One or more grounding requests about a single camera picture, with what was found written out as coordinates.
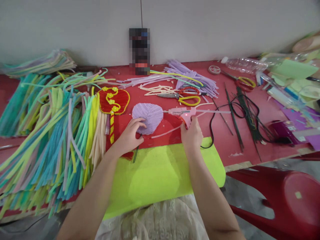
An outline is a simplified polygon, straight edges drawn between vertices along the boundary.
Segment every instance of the scissors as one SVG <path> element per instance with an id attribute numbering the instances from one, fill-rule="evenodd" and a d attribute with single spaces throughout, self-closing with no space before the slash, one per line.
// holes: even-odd
<path id="1" fill-rule="evenodd" d="M 188 92 L 186 91 L 187 89 L 192 89 L 192 90 L 195 90 L 195 92 Z M 181 102 L 183 103 L 184 105 L 187 105 L 187 106 L 196 106 L 200 103 L 201 99 L 200 99 L 200 95 L 203 95 L 205 93 L 200 93 L 199 90 L 195 87 L 185 87 L 181 90 L 179 90 L 179 92 L 177 93 L 165 93 L 165 94 L 158 94 L 159 97 L 165 97 L 165 98 L 177 98 L 178 99 L 178 102 Z M 192 98 L 195 98 L 198 100 L 198 102 L 196 103 L 187 103 L 185 102 L 184 100 L 187 100 L 187 99 L 192 99 Z"/>
<path id="2" fill-rule="evenodd" d="M 250 78 L 235 77 L 235 76 L 232 76 L 229 73 L 226 73 L 225 71 L 222 71 L 222 70 L 221 70 L 221 72 L 223 74 L 233 78 L 235 80 L 236 85 L 239 86 L 245 92 L 251 92 L 256 87 L 255 82 L 252 81 Z"/>

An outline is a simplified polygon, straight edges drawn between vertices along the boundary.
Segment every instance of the white lace fabric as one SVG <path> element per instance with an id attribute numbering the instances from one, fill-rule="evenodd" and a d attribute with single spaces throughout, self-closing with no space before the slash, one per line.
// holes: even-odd
<path id="1" fill-rule="evenodd" d="M 140 207 L 100 224 L 96 240 L 208 240 L 194 195 Z"/>

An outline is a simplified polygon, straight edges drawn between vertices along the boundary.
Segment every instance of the white wall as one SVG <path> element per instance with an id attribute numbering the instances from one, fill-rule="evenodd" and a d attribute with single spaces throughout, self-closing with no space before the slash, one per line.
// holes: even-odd
<path id="1" fill-rule="evenodd" d="M 316 0 L 142 0 L 142 16 L 153 63 L 257 56 L 320 29 Z"/>
<path id="2" fill-rule="evenodd" d="M 140 0 L 0 0 L 0 62 L 21 63 L 65 48 L 79 64 L 129 63 L 129 28 Z"/>
<path id="3" fill-rule="evenodd" d="M 142 0 L 151 63 L 205 61 L 279 51 L 320 28 L 317 0 Z M 129 63 L 140 0 L 2 0 L 0 62 L 65 48 L 78 64 Z"/>

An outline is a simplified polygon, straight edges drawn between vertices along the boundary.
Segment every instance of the table surface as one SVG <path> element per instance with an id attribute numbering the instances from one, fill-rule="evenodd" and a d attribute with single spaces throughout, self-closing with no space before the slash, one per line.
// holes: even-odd
<path id="1" fill-rule="evenodd" d="M 236 93 L 236 85 L 234 84 L 234 81 L 232 79 L 230 79 L 229 77 L 226 77 L 223 74 L 219 74 L 219 75 L 210 74 L 208 72 L 208 67 L 210 65 L 217 65 L 222 70 L 225 70 L 226 72 L 234 76 L 243 76 L 243 77 L 249 77 L 253 80 L 255 79 L 255 76 L 253 75 L 233 71 L 231 69 L 226 68 L 226 66 L 224 66 L 223 64 L 217 63 L 216 61 L 192 62 L 192 63 L 184 63 L 184 65 L 189 69 L 194 70 L 197 73 L 216 81 L 216 84 L 219 87 L 218 89 L 219 95 L 218 95 L 218 98 L 215 99 L 215 102 L 218 106 L 227 104 L 224 83 L 227 86 L 227 90 L 229 92 L 231 99 L 233 99 L 232 93 Z M 156 71 L 163 71 L 165 66 L 166 66 L 165 64 L 155 65 L 155 66 L 152 66 L 151 69 Z M 108 73 L 105 74 L 104 76 L 105 78 L 116 78 L 117 80 L 122 80 L 122 81 L 127 80 L 128 78 L 137 77 L 137 76 L 131 75 L 128 66 L 108 67 Z M 0 114 L 2 114 L 2 112 L 4 111 L 6 104 L 8 103 L 16 87 L 18 86 L 18 83 L 19 81 L 16 79 L 9 79 L 7 76 L 0 75 Z M 153 83 L 153 84 L 147 85 L 146 87 L 154 87 L 158 85 L 174 87 L 175 84 L 176 84 L 176 80 L 174 80 L 174 84 L 172 84 L 171 81 L 166 81 L 166 82 Z M 115 128 L 117 129 L 117 131 L 115 130 L 116 138 L 117 138 L 117 135 L 119 135 L 122 129 L 126 126 L 127 122 L 130 120 L 131 115 L 129 114 L 132 112 L 134 105 L 136 105 L 137 103 L 142 102 L 142 103 L 157 104 L 161 106 L 164 110 L 167 110 L 169 108 L 174 108 L 174 107 L 185 107 L 185 106 L 180 106 L 176 99 L 165 99 L 157 96 L 144 96 L 144 94 L 146 94 L 147 92 L 139 89 L 137 86 L 129 87 L 126 90 L 129 92 L 131 96 L 130 103 L 126 109 L 125 114 L 121 116 L 116 116 L 118 118 L 115 118 L 115 122 L 117 122 L 118 124 L 115 126 Z M 279 106 L 272 99 L 270 101 L 267 101 L 269 95 L 266 93 L 266 91 L 262 91 L 261 87 L 256 87 L 254 91 L 247 93 L 247 96 L 260 108 L 259 118 L 264 125 L 268 126 L 273 120 L 287 120 L 286 116 L 282 113 Z M 206 98 L 208 99 L 209 102 L 212 102 L 212 100 L 209 97 L 206 97 Z M 215 110 L 216 107 L 214 105 L 205 105 L 205 106 L 200 106 L 199 109 Z M 226 106 L 221 108 L 220 110 L 229 111 L 229 107 Z M 209 121 L 211 117 L 212 117 L 212 114 L 206 113 L 199 118 L 200 126 L 201 126 L 204 137 L 210 136 Z M 224 114 L 224 118 L 227 121 L 234 135 L 233 136 L 231 135 L 231 133 L 227 129 L 227 126 L 225 125 L 225 123 L 223 122 L 219 114 L 215 116 L 212 122 L 212 130 L 214 133 L 214 145 L 220 155 L 221 161 L 225 166 L 226 171 L 246 168 L 252 165 L 261 164 L 262 162 L 274 161 L 281 158 L 288 158 L 292 156 L 303 155 L 313 151 L 309 144 L 301 144 L 301 145 L 296 145 L 295 147 L 290 147 L 290 146 L 281 146 L 281 145 L 270 144 L 270 143 L 266 145 L 262 145 L 258 143 L 257 148 L 262 160 L 260 161 L 258 153 L 254 147 L 254 142 L 252 140 L 251 133 L 247 126 L 246 120 L 236 117 L 236 122 L 237 122 L 239 132 L 245 147 L 242 153 L 240 150 L 236 131 L 233 126 L 231 114 Z M 179 126 L 179 124 L 180 124 L 179 121 L 173 120 L 172 117 L 168 116 L 168 114 L 165 114 L 163 122 L 160 123 L 154 135 L 167 132 L 168 130 Z M 0 146 L 19 145 L 23 141 L 23 139 L 24 139 L 23 137 L 12 138 L 12 139 L 0 138 Z M 145 136 L 145 144 L 142 147 L 143 148 L 154 147 L 154 146 L 167 145 L 167 144 L 173 144 L 173 143 L 179 143 L 179 142 L 181 142 L 180 130 L 176 130 L 164 137 L 156 138 L 153 140 L 150 139 L 150 136 Z M 11 154 L 13 154 L 16 149 L 17 147 L 13 147 L 11 149 L 0 151 L 0 155 L 1 155 L 0 164 L 5 159 L 7 159 Z M 75 198 L 72 198 L 68 202 L 70 203 L 70 202 L 73 202 L 74 200 Z M 32 214 L 32 212 L 30 212 L 29 214 L 28 213 L 20 214 L 18 211 L 8 212 L 5 214 L 7 217 L 4 217 L 1 220 L 1 222 L 8 222 L 9 220 L 12 221 L 13 219 L 19 219 L 21 217 L 26 216 L 26 214 L 30 215 Z"/>

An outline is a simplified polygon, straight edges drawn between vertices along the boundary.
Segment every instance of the hot glue gun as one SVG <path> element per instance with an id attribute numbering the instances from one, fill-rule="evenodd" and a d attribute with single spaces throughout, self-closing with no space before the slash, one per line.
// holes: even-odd
<path id="1" fill-rule="evenodd" d="M 163 112 L 177 116 L 178 119 L 181 119 L 185 123 L 188 129 L 191 125 L 191 116 L 196 115 L 197 110 L 194 107 L 191 107 L 189 110 L 186 107 L 184 107 L 184 108 L 171 108 L 168 111 L 163 111 Z"/>

